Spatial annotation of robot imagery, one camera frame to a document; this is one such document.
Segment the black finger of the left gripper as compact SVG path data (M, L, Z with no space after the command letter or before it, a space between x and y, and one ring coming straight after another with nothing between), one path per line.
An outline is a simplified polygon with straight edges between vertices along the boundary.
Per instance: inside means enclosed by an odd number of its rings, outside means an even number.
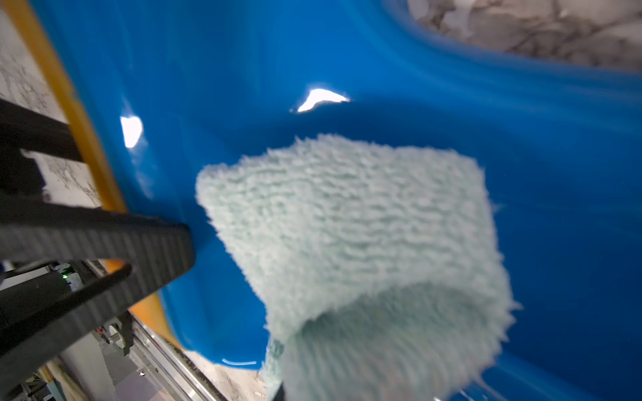
M2 196L1 259L126 262L126 292L147 296L188 272L196 253L184 224Z
M75 292L24 292L15 304L17 321L1 326L1 385L15 386L83 336L132 305L130 265L97 278Z

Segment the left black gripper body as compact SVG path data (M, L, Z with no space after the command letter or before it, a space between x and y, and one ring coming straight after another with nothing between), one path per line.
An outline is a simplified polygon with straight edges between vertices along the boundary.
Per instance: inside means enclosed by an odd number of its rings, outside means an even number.
M23 152L82 162L70 127L32 110L1 101L1 194L43 200L45 181L36 162Z

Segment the blue rubber boot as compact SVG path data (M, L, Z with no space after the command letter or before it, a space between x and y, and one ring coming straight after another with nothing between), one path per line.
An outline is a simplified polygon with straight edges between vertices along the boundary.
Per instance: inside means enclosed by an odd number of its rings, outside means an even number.
M6 1L109 207L184 222L175 338L251 369L264 307L195 197L204 165L337 133L485 169L522 304L507 399L641 396L641 78L467 48L381 1Z

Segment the mint green fluffy cloth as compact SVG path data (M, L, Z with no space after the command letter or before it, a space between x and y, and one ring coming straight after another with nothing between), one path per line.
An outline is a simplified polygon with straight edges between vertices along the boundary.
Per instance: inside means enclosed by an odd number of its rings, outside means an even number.
M287 399L446 399L500 354L517 304L472 158L320 135L209 165L196 195Z

